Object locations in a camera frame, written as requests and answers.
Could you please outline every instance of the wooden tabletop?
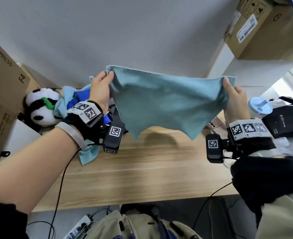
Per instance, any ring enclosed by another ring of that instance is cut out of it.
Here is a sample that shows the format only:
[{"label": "wooden tabletop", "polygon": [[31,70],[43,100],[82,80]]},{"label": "wooden tabletop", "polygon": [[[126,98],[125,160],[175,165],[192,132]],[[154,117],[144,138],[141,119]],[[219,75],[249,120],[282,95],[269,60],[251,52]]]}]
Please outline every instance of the wooden tabletop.
[{"label": "wooden tabletop", "polygon": [[[85,166],[73,159],[58,209],[210,196],[231,182],[231,173],[207,160],[205,132],[192,141],[181,131],[152,127],[138,140],[125,134],[115,155],[100,151]],[[60,183],[61,176],[34,211],[55,209]],[[236,193],[229,185],[216,195]]]}]

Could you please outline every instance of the beige jacket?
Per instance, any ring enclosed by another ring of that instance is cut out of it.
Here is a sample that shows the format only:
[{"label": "beige jacket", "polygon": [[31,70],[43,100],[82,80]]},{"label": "beige jacket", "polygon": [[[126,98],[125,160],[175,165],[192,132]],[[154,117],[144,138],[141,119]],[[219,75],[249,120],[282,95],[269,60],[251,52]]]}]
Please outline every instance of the beige jacket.
[{"label": "beige jacket", "polygon": [[[271,204],[262,207],[262,219],[256,234],[256,239],[293,239],[293,194],[284,195]],[[124,231],[120,230],[119,221],[123,222]],[[201,238],[190,227],[173,221],[184,236],[179,236],[170,226],[168,221],[161,220],[168,230],[179,239]],[[88,231],[87,239],[114,238],[122,235],[123,238],[130,238],[133,233],[136,239],[160,239],[157,223],[146,214],[133,212],[121,215],[118,211],[112,212],[99,222],[95,223]]]}]

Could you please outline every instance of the light blue towel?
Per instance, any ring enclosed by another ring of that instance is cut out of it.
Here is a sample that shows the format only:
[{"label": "light blue towel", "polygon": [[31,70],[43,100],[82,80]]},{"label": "light blue towel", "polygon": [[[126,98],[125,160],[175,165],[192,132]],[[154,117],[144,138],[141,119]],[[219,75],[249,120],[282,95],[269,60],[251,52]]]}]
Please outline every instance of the light blue towel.
[{"label": "light blue towel", "polygon": [[[90,88],[91,84],[85,86],[81,90],[86,90]],[[62,88],[62,91],[64,92],[64,96],[57,101],[54,109],[54,114],[55,116],[65,118],[67,116],[67,104],[69,101],[73,99],[73,94],[77,90],[70,86],[64,86]],[[87,144],[92,144],[92,141],[90,140],[86,140],[86,142]],[[86,163],[89,163],[90,161],[94,160],[99,153],[100,147],[100,145],[92,145],[88,147],[86,150],[80,151],[79,157],[81,164],[85,165]]]},{"label": "light blue towel", "polygon": [[[193,140],[227,105],[223,78],[169,76],[111,65],[106,71],[115,73],[111,95],[134,139],[151,126],[161,126]],[[235,78],[229,80],[234,86]]]}]

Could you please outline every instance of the light blue bottle cap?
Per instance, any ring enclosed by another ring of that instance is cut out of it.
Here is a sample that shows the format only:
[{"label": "light blue bottle cap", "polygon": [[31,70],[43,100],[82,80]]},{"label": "light blue bottle cap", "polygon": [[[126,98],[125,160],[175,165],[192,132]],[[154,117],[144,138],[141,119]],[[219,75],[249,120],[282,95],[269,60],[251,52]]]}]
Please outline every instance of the light blue bottle cap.
[{"label": "light blue bottle cap", "polygon": [[272,105],[261,97],[253,97],[248,102],[249,108],[259,115],[268,115],[273,111]]}]

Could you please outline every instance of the hand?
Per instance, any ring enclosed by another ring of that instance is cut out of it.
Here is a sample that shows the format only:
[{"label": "hand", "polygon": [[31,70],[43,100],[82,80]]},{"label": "hand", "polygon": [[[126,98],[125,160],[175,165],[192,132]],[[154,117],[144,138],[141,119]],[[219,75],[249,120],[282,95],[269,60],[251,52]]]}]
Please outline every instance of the hand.
[{"label": "hand", "polygon": [[223,87],[228,93],[228,104],[224,109],[226,125],[237,120],[250,119],[246,92],[238,87],[233,87],[228,77],[223,79]]},{"label": "hand", "polygon": [[99,104],[103,114],[108,111],[108,103],[110,99],[109,84],[113,80],[114,72],[110,71],[109,74],[105,71],[100,72],[96,78],[92,79],[89,100]]}]

